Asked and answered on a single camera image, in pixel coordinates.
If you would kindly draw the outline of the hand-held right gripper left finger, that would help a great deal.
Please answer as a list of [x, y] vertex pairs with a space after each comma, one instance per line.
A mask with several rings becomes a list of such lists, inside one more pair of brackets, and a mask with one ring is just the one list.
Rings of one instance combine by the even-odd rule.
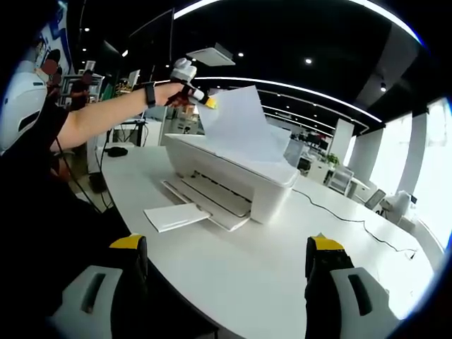
[[52, 325], [63, 338], [144, 338], [147, 279], [146, 238], [120, 238], [66, 287]]

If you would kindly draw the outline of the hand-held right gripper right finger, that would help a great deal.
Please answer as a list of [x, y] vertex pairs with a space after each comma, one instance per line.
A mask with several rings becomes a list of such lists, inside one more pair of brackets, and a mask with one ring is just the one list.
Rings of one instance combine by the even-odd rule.
[[305, 277], [306, 338], [387, 338], [398, 327], [388, 293], [338, 242], [307, 239]]

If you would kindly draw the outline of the person's left hand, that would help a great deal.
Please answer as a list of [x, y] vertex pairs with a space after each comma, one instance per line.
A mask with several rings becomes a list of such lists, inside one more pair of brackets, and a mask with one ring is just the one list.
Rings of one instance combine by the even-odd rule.
[[191, 85], [183, 83], [169, 83], [165, 85], [165, 88], [165, 106], [185, 107], [191, 104], [190, 97], [194, 93], [194, 88]]

